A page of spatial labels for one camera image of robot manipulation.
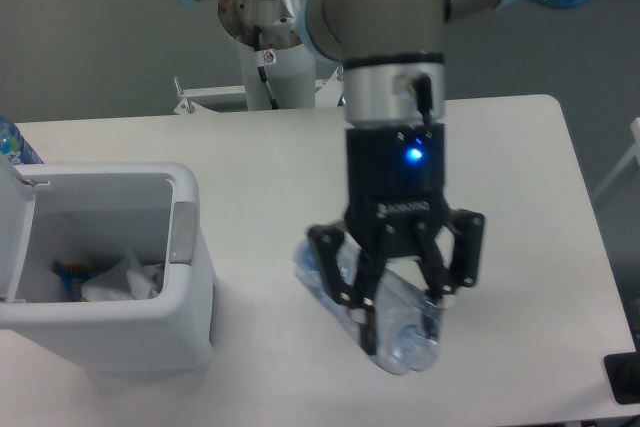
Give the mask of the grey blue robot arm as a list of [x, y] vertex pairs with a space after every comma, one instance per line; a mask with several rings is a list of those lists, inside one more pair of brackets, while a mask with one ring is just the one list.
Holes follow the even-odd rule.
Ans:
[[348, 205], [308, 238], [329, 298], [362, 312], [368, 354], [390, 261], [414, 259], [434, 300], [476, 281], [484, 217], [444, 197], [444, 29], [512, 1], [304, 0], [294, 17], [305, 47], [344, 70]]

